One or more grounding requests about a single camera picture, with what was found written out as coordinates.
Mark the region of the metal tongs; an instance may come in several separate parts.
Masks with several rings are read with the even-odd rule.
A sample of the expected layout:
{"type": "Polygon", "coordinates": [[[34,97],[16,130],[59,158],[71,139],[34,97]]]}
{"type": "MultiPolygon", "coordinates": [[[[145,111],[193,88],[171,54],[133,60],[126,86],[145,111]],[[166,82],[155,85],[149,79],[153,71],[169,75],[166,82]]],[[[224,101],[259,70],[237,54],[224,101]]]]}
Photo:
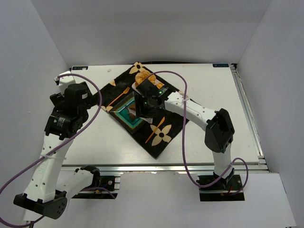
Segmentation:
{"type": "MultiPolygon", "coordinates": [[[[138,119],[138,117],[136,117],[136,105],[135,104],[131,104],[129,106],[126,105],[125,108],[126,108],[126,111],[129,115],[129,118],[131,119],[131,121],[134,121],[135,119],[138,119]]],[[[152,118],[139,117],[139,119],[142,119],[149,124],[152,124],[152,122],[153,122],[152,118]]]]}

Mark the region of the brown chocolate croissant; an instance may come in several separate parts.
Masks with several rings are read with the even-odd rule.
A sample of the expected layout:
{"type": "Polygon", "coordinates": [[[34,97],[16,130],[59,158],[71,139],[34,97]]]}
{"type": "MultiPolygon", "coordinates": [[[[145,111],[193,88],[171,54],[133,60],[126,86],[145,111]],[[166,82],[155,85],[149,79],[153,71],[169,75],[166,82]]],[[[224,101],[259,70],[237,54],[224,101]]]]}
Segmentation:
{"type": "Polygon", "coordinates": [[[128,107],[129,117],[133,121],[136,118],[136,105],[135,103],[129,105],[128,107]]]}

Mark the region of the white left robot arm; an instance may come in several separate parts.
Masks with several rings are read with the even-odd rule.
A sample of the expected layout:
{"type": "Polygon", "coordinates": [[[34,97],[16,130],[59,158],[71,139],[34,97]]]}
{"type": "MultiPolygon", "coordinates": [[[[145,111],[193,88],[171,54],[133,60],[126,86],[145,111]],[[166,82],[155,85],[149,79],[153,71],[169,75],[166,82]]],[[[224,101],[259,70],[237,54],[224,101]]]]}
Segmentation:
{"type": "Polygon", "coordinates": [[[100,185],[99,169],[83,166],[73,177],[58,184],[58,176],[74,137],[88,120],[92,94],[86,84],[73,83],[63,94],[50,96],[54,109],[45,127],[42,161],[24,193],[16,195],[14,204],[42,216],[58,219],[68,200],[85,188],[100,185]]]}

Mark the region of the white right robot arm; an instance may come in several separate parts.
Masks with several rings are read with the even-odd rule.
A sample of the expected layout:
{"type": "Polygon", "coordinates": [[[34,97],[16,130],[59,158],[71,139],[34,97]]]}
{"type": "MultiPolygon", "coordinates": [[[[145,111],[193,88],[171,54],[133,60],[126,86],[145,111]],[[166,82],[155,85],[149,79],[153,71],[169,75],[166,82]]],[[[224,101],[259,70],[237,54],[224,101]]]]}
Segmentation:
{"type": "Polygon", "coordinates": [[[158,88],[149,80],[145,80],[143,85],[133,84],[132,88],[138,93],[135,96],[136,117],[155,118],[165,110],[185,117],[205,132],[205,145],[213,153],[214,178],[227,185],[234,174],[230,149],[235,133],[228,111],[205,108],[184,93],[165,85],[158,88]]]}

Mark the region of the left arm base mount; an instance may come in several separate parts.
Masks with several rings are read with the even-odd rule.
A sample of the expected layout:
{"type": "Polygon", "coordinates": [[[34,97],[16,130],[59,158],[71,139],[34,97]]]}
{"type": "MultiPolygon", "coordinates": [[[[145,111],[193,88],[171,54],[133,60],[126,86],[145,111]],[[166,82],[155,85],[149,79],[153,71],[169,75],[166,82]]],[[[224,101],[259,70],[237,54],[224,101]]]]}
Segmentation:
{"type": "Polygon", "coordinates": [[[118,177],[113,175],[101,175],[100,170],[94,166],[83,166],[81,168],[77,168],[74,174],[80,173],[81,171],[88,171],[93,176],[92,183],[85,187],[85,189],[92,187],[94,187],[94,189],[81,191],[73,196],[73,199],[114,199],[111,194],[115,198],[117,197],[118,187],[116,187],[116,184],[118,183],[118,177]]]}

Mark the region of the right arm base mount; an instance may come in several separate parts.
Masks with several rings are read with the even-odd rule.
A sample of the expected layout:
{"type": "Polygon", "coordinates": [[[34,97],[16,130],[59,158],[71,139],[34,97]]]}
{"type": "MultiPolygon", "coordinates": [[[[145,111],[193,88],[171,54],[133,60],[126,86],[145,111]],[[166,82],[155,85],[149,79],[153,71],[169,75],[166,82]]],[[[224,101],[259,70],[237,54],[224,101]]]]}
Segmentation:
{"type": "Polygon", "coordinates": [[[244,201],[242,187],[240,175],[234,175],[227,186],[219,181],[210,187],[199,188],[199,199],[201,202],[244,201]]]}

